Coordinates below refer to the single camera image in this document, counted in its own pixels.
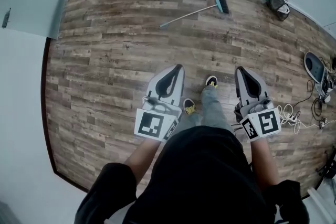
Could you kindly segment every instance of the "gray jeans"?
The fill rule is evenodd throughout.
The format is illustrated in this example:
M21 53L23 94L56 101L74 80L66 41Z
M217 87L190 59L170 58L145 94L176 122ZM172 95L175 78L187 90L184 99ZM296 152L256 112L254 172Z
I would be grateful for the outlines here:
M202 125L227 129L233 133L231 125L227 123L226 118L224 116L222 105L217 99L216 88L213 86L205 87L204 90L202 91L201 99L203 105ZM201 124L200 114L194 112L188 116L183 112L181 120L178 123L172 135L195 126L199 126L200 124Z

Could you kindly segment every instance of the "black sneaker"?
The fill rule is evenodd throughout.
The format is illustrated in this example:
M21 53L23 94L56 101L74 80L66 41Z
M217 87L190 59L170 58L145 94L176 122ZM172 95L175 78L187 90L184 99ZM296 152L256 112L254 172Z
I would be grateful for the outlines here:
M191 100L190 98L184 99L183 107L184 107L184 112L187 115L190 115L190 114L193 114L194 112L196 112L195 102L193 100Z
M205 86L212 85L213 87L217 88L217 78L215 76L210 76L207 78L205 82Z

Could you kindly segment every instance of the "black bag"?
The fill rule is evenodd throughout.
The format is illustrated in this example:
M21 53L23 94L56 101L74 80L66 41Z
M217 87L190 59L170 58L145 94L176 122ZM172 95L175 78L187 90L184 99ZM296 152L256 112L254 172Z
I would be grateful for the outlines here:
M282 7L284 4L285 4L284 0L268 0L267 1L267 6L269 7L271 11L275 13L275 15L277 15L280 21L285 20L289 15L289 13L286 14L286 13L282 13L278 11L278 9Z

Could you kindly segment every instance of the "broom handle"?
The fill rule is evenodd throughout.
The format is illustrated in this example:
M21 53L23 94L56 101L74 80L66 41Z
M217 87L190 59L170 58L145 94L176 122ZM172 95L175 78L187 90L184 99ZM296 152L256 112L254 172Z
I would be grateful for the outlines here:
M217 6L217 4L212 5L212 6L210 6L210 7L202 8L202 9L197 10L197 11L195 11L195 12L191 12L191 13L189 13L189 14L187 14L187 15L184 15L184 16L182 16L182 17L180 17L180 18L171 20L171 21L168 22L168 23L161 24L160 27L166 26L166 25L168 25L168 24L170 24L170 23L172 23L172 22L174 22L174 21L176 21L176 20L182 19L182 18L187 17L187 16L189 16L189 15L192 15L192 14L194 14L194 13L198 13L198 12L201 12L201 11L203 11L203 10L205 10L205 9L212 8L212 7L215 7L215 6Z

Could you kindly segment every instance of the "sleeve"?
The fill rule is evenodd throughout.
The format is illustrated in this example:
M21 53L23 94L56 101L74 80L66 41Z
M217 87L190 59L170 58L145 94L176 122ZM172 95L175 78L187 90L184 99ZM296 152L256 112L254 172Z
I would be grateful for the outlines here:
M262 195L274 215L277 211L275 205L278 205L281 217L289 224L309 224L309 215L301 199L299 182L282 181L278 185L268 187Z
M129 166L105 165L80 204L75 224L104 223L116 211L136 200L135 176Z

